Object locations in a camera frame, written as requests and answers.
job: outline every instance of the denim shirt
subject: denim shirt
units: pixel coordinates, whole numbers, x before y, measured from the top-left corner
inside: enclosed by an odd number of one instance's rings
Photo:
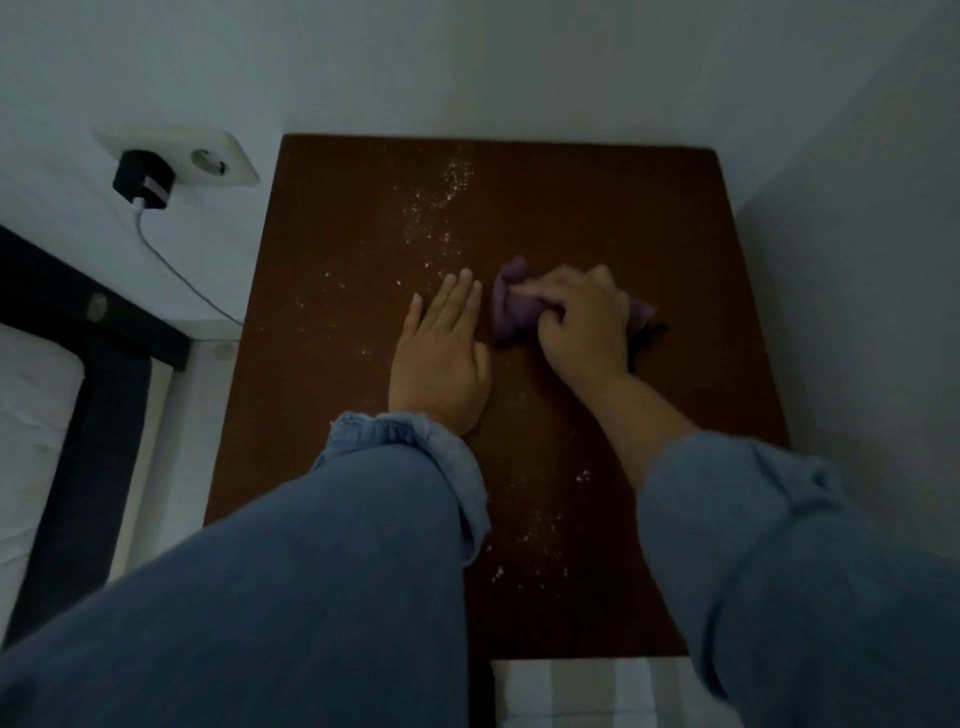
[[[698,672],[746,726],[957,723],[960,573],[876,529],[825,464],[697,434],[636,508]],[[344,415],[309,473],[0,656],[0,725],[467,725],[463,567],[489,529],[459,438]]]

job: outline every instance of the charging cable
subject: charging cable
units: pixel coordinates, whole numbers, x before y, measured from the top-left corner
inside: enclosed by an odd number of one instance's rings
[[[241,328],[242,328],[242,327],[243,327],[243,322],[238,321],[237,319],[234,319],[234,318],[233,318],[232,316],[230,316],[223,308],[221,308],[220,306],[218,306],[216,303],[214,303],[214,302],[211,301],[209,298],[207,298],[203,293],[201,293],[200,291],[198,291],[197,288],[193,285],[193,283],[191,283],[189,280],[187,280],[186,278],[184,278],[184,277],[180,274],[180,271],[178,271],[176,268],[174,268],[172,265],[170,265],[170,263],[167,262],[167,259],[166,259],[165,257],[163,257],[163,255],[161,255],[160,252],[159,252],[154,246],[152,246],[152,245],[150,244],[150,241],[147,240],[146,236],[143,234],[143,225],[142,225],[143,220],[142,220],[142,219],[143,219],[143,209],[144,209],[144,206],[145,206],[145,205],[146,205],[146,201],[145,201],[142,197],[137,197],[137,198],[134,198],[134,199],[133,199],[133,226],[136,228],[136,236],[137,236],[138,238],[140,238],[140,242],[143,243],[144,247],[145,247],[148,251],[150,251],[151,253],[154,254],[154,257],[155,257],[157,260],[159,260],[161,263],[163,263],[163,266],[164,266],[168,271],[170,271],[172,274],[174,274],[174,276],[176,276],[177,278],[179,278],[180,281],[183,283],[183,285],[185,285],[187,288],[189,288],[191,291],[193,291],[194,294],[197,296],[197,298],[199,298],[201,301],[203,301],[204,303],[206,303],[208,306],[210,306],[210,308],[212,308],[214,311],[216,311],[217,313],[219,313],[219,314],[220,314],[221,316],[223,316],[225,319],[229,319],[229,320],[232,321],[234,324],[236,324],[238,327],[241,327]]]

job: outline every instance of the hand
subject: hand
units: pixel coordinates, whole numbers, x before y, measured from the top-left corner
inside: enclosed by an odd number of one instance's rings
[[[511,287],[564,308],[540,316],[540,346],[553,371],[592,408],[605,386],[627,374],[630,297],[616,287],[606,265],[588,273],[561,266],[537,280]]]
[[[480,419],[492,384],[490,350],[473,341],[480,315],[480,281],[466,268],[444,279],[420,320],[414,295],[390,370],[391,412],[422,412],[455,435]]]

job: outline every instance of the brown wooden surface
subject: brown wooden surface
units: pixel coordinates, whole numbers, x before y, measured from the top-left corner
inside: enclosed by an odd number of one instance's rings
[[[303,474],[341,412],[384,409],[415,291],[467,266],[489,295],[518,253],[608,263],[669,326],[637,372],[704,427],[786,444],[713,152],[286,136],[206,522]],[[473,656],[682,654],[597,424],[536,347],[493,376],[468,437],[492,521],[466,572]]]

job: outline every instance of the plug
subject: plug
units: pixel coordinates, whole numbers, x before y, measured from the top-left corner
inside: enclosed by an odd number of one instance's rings
[[[170,191],[176,178],[173,169],[159,154],[128,149],[120,157],[113,189],[131,204],[139,197],[147,209],[164,209],[170,202]]]

